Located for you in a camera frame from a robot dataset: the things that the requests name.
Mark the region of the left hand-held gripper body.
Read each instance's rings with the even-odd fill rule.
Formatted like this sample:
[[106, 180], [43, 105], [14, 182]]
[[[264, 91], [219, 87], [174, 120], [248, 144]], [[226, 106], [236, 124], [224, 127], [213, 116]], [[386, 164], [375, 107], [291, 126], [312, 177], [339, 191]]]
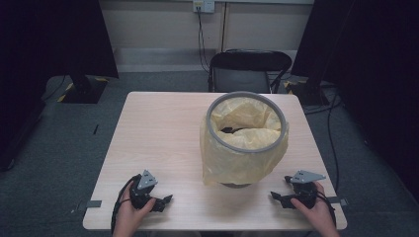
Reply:
[[156, 178], [148, 170], [134, 176], [129, 188], [129, 197], [133, 207], [142, 209], [151, 199], [150, 193], [157, 184]]

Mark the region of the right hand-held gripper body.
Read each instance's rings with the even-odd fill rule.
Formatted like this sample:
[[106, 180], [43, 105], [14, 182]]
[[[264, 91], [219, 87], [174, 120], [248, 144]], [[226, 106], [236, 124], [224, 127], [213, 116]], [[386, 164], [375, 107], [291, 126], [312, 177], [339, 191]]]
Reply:
[[324, 180], [325, 176], [304, 170], [297, 171], [293, 176], [285, 176], [288, 184], [293, 186], [294, 195], [307, 208], [313, 208], [317, 196], [314, 181]]

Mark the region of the yellow plastic bin bag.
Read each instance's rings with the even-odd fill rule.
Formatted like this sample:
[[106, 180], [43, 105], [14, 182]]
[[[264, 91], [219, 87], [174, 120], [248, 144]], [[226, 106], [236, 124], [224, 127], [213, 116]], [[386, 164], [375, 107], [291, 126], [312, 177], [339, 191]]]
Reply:
[[[225, 127], [244, 127], [224, 133]], [[289, 124], [269, 104], [249, 97], [213, 104], [200, 131], [203, 180], [212, 183], [254, 184], [280, 163], [289, 145]]]

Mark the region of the person's right hand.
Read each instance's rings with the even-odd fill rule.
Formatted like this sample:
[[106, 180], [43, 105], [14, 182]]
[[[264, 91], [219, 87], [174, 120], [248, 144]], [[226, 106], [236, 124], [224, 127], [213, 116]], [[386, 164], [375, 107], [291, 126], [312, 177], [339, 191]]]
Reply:
[[317, 232], [318, 230], [326, 229], [337, 230], [332, 215], [330, 214], [328, 204], [320, 197], [316, 199], [313, 208], [307, 208], [296, 198], [292, 198], [291, 202], [296, 207], [296, 209], [299, 210], [305, 216], [305, 218]]

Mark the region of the person's left hand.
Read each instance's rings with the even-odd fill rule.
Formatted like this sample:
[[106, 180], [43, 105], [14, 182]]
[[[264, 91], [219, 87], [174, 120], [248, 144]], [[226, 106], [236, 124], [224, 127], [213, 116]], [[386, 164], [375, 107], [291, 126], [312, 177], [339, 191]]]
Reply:
[[135, 209], [129, 198], [130, 185], [124, 190], [120, 198], [121, 206], [116, 216], [115, 230], [137, 230], [144, 217], [151, 211], [156, 199], [152, 198], [142, 209]]

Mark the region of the black stand base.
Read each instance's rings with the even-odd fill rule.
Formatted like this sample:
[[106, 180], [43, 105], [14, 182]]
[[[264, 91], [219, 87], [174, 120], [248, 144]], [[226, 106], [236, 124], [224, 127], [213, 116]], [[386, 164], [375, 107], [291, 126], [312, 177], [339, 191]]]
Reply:
[[328, 106], [329, 101], [319, 85], [312, 86], [307, 81], [287, 81], [285, 89], [298, 97], [303, 106]]
[[70, 83], [58, 101], [66, 104], [97, 104], [107, 84], [105, 78], [84, 76]]

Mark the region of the black folding chair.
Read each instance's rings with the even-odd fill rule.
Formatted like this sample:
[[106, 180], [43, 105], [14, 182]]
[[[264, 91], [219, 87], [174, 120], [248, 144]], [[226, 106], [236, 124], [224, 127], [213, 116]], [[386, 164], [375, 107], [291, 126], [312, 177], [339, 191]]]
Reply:
[[230, 49], [220, 52], [210, 61], [209, 91], [275, 94], [292, 63], [292, 59], [280, 51]]

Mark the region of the black curtain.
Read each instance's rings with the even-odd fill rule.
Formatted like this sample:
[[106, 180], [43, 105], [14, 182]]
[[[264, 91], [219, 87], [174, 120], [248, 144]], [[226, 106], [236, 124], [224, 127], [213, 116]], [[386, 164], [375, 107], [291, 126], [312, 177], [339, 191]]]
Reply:
[[99, 0], [0, 0], [0, 172], [59, 75], [119, 76]]
[[292, 74], [336, 84], [419, 201], [419, 0], [314, 0]]

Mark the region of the white wall socket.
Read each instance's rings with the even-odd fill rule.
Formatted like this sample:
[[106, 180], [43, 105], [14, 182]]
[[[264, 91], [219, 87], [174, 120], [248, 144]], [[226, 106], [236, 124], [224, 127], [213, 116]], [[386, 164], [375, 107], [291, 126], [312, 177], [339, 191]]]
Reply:
[[193, 0], [193, 11], [195, 13], [213, 14], [215, 10], [214, 0]]

